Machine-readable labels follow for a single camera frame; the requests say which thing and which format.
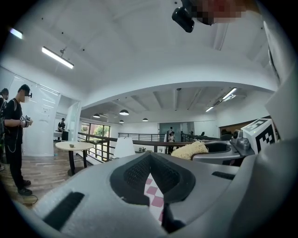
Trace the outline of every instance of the round table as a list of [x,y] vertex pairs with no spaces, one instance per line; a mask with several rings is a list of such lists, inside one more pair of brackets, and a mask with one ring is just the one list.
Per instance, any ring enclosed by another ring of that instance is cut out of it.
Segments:
[[[86,161],[87,150],[93,148],[93,144],[86,143],[86,142],[79,142],[79,141],[64,141],[64,142],[56,143],[56,147],[58,149],[68,151],[70,169],[68,170],[67,173],[69,176],[73,176],[78,171],[80,171],[84,168],[87,168],[87,161]],[[77,168],[75,167],[73,151],[83,151],[84,168],[83,167],[77,167]]]

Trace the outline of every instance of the black mesh pad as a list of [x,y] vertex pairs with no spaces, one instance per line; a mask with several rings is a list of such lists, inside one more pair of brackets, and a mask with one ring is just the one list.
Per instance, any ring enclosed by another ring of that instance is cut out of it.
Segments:
[[183,201],[196,183],[195,176],[189,170],[156,154],[145,153],[113,171],[111,188],[127,203],[149,206],[144,189],[150,173],[167,204]]

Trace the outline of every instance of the cable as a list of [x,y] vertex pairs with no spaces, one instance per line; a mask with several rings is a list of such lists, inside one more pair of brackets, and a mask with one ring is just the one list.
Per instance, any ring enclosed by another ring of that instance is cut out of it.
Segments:
[[28,205],[28,206],[32,206],[32,205],[34,205],[35,203],[37,203],[37,201],[38,201],[38,197],[37,196],[35,196],[35,195],[31,195],[31,196],[34,196],[34,197],[36,197],[36,201],[35,202],[33,202],[33,203],[22,203],[23,205]]

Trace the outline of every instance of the black cap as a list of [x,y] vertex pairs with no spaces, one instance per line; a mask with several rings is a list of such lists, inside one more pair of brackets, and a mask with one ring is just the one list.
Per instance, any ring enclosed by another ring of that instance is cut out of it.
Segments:
[[23,84],[19,88],[18,92],[21,91],[21,90],[24,90],[25,91],[25,96],[29,96],[29,94],[30,94],[30,88],[29,88],[29,86],[27,84]]

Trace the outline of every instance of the checkered cloth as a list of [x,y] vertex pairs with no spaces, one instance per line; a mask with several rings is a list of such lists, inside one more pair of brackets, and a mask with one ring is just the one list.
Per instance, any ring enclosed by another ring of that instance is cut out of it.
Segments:
[[146,181],[144,195],[149,197],[149,210],[158,221],[158,223],[161,225],[163,218],[163,194],[159,190],[151,174],[148,176],[148,179]]

